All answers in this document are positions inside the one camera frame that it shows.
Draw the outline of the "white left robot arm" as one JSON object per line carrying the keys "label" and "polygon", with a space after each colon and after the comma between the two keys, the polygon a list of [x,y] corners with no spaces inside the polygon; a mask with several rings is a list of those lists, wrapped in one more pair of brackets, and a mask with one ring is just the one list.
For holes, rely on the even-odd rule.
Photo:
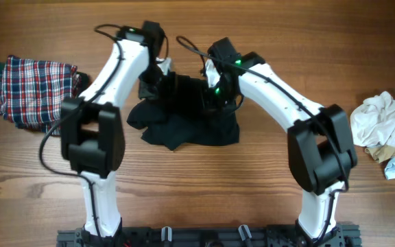
{"label": "white left robot arm", "polygon": [[116,171],[125,153],[121,109],[134,84],[148,99],[158,99],[170,59],[159,59],[166,39],[157,22],[119,27],[111,55],[95,81],[78,97],[61,104],[61,152],[80,178],[86,222],[76,231],[81,246],[120,246],[122,218],[117,207]]}

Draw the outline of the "black t-shirt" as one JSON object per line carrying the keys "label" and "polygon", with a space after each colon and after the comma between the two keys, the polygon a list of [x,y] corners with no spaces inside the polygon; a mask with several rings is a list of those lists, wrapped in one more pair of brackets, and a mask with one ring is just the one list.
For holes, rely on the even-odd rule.
{"label": "black t-shirt", "polygon": [[175,150],[184,143],[225,146],[239,142],[234,99],[217,105],[218,94],[207,89],[206,81],[178,75],[165,75],[158,84],[148,86],[156,96],[140,96],[130,111],[129,126],[144,132],[142,140]]}

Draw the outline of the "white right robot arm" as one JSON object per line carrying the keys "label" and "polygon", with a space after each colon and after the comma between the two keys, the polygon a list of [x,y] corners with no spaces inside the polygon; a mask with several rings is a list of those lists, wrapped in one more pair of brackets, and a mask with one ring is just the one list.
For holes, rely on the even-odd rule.
{"label": "white right robot arm", "polygon": [[229,38],[214,42],[206,58],[208,87],[217,99],[249,98],[286,132],[289,169],[303,191],[296,228],[306,245],[324,244],[337,230],[337,197],[348,191],[357,164],[345,111],[307,99],[258,54],[237,52]]}

